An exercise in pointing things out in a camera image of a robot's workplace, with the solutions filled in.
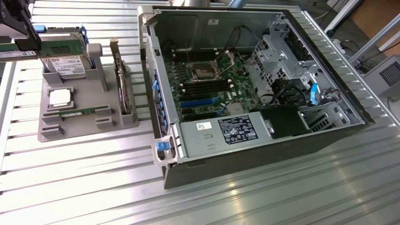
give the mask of motherboard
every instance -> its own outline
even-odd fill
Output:
[[[259,103],[239,53],[215,61],[167,61],[171,91],[182,121],[249,113]]]

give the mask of blue latch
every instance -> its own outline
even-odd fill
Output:
[[[169,149],[170,149],[170,142],[158,142],[157,143],[158,151],[167,151]]]
[[[47,30],[45,25],[34,25],[34,29],[38,33],[45,33]]]
[[[155,82],[153,83],[153,89],[158,90],[158,80],[155,80]]]
[[[314,105],[318,104],[318,100],[315,99],[315,95],[318,93],[318,87],[319,87],[318,83],[314,83],[311,87],[311,93],[310,93],[310,99]]]

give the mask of metal slat surface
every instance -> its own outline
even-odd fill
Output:
[[[113,63],[109,39],[121,38],[142,121],[137,128],[41,143],[42,63],[19,62],[0,134],[0,224],[399,223],[400,215],[394,213],[400,210],[399,122],[346,68],[338,51],[298,7],[249,5],[294,13],[321,51],[335,60],[333,65],[377,125],[317,154],[163,189],[162,169],[153,163],[154,134],[137,24],[138,6],[161,3],[37,1],[33,21],[50,27],[83,23],[90,41],[103,44],[106,65]]]

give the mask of green circuit board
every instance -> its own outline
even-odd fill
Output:
[[[210,62],[197,61],[193,63],[207,64]],[[222,56],[222,59],[219,59],[219,69],[223,71],[226,68],[230,67],[230,65],[231,62],[229,56]],[[181,84],[193,82],[191,67],[189,66],[187,62],[167,62],[166,67],[177,110],[179,113],[181,120],[186,121],[181,107],[181,97],[185,96],[185,93],[181,90]],[[234,88],[231,88],[227,91],[209,93],[211,94],[211,98],[215,99],[215,104],[186,107],[186,109],[190,108],[193,110],[193,112],[189,113],[190,115],[219,112],[219,116],[229,116],[230,112],[227,110],[227,105],[231,103],[241,103],[245,112],[250,112],[250,110],[255,107],[255,104],[258,103],[258,97],[254,85],[251,84],[251,80],[245,75],[245,69],[246,68],[241,61],[241,58],[235,57],[235,65],[222,74],[222,79],[233,80]]]

